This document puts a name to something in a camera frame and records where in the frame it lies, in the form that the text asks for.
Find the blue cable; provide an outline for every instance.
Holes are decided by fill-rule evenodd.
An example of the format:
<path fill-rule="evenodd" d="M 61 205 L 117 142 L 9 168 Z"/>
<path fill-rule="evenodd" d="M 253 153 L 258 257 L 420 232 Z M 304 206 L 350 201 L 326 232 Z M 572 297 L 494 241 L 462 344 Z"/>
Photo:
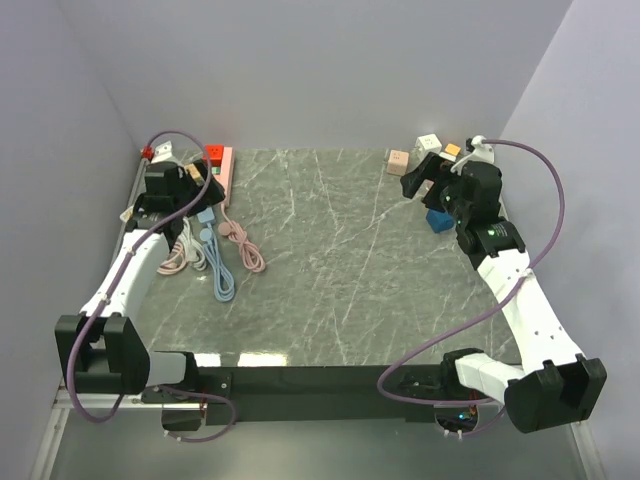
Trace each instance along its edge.
<path fill-rule="evenodd" d="M 229 269 L 222 263 L 218 239 L 213 231 L 213 224 L 216 223 L 213 208 L 208 207 L 200 212 L 198 221 L 205 227 L 200 231 L 200 240 L 204 243 L 204 256 L 213 269 L 213 293 L 219 301 L 230 302 L 236 294 L 235 282 Z"/>

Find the wooden block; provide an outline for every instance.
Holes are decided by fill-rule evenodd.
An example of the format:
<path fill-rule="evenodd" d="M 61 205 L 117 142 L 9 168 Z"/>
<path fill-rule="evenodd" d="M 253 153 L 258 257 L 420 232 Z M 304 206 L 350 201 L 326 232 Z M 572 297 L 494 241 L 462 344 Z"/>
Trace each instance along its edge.
<path fill-rule="evenodd" d="M 445 148 L 444 151 L 449 155 L 453 155 L 454 157 L 457 157 L 458 154 L 460 153 L 460 147 L 457 145 L 454 145 L 453 143 L 450 143 L 449 145 L 447 145 L 447 148 Z"/>
<path fill-rule="evenodd" d="M 391 150 L 389 161 L 387 162 L 387 173 L 391 175 L 404 175 L 409 167 L 409 152 Z"/>

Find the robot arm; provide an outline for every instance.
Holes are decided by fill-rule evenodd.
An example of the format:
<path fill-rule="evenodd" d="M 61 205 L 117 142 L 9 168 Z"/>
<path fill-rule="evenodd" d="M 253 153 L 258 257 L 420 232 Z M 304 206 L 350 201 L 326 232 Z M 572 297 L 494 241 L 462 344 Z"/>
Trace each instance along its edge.
<path fill-rule="evenodd" d="M 195 167 L 201 177 L 206 176 L 202 160 L 195 162 Z M 80 314 L 62 316 L 56 325 L 55 336 L 65 380 L 67 363 L 78 332 L 106 298 L 107 288 L 133 245 L 160 219 L 188 205 L 200 191 L 196 180 L 173 162 L 149 165 L 144 181 L 146 191 L 136 199 L 122 247 L 102 285 L 82 307 Z M 223 200 L 223 188 L 212 178 L 202 199 L 187 212 L 187 216 Z M 169 255 L 182 228 L 182 218 L 165 224 L 161 230 L 151 234 L 129 261 L 109 303 L 81 346 L 75 366 L 78 393 L 138 394 L 146 386 L 175 385 L 193 376 L 195 362 L 191 353 L 148 352 L 134 327 L 156 270 Z M 100 340 L 104 346 L 96 345 Z"/>
<path fill-rule="evenodd" d="M 455 358 L 454 380 L 503 403 L 522 432 L 584 420 L 602 390 L 606 371 L 599 359 L 585 359 L 564 330 L 529 268 L 517 229 L 500 216 L 502 174 L 493 165 L 493 149 L 482 140 L 470 140 L 472 152 L 455 164 L 430 153 L 401 179 L 408 198 L 424 180 L 434 182 L 423 203 L 453 217 L 460 248 L 499 302 L 522 278 L 502 309 L 522 365 L 506 365 L 479 350 L 462 351 Z"/>

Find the white cable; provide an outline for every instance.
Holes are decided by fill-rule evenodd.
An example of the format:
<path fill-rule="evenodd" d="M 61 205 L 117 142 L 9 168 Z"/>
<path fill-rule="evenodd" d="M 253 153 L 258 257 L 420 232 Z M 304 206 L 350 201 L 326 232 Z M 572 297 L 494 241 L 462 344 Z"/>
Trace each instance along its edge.
<path fill-rule="evenodd" d="M 184 228 L 178 236 L 178 240 L 184 246 L 187 262 L 197 271 L 201 272 L 207 268 L 207 258 L 204 255 L 204 249 L 202 248 L 202 244 L 193 236 L 189 220 L 183 218 L 182 223 L 184 224 Z"/>

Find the red plug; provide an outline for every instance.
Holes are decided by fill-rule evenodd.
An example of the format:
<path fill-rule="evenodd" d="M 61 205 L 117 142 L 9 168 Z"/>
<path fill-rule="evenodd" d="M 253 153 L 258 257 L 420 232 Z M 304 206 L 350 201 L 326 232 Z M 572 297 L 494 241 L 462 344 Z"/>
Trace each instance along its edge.
<path fill-rule="evenodd" d="M 224 145 L 205 145 L 207 153 L 211 158 L 211 166 L 220 168 L 222 166 L 222 155 L 224 154 Z"/>
<path fill-rule="evenodd" d="M 147 160 L 153 159 L 153 148 L 151 148 L 149 145 L 147 145 L 146 147 L 144 147 L 142 149 L 142 152 L 140 153 L 140 156 L 142 158 L 146 158 Z"/>

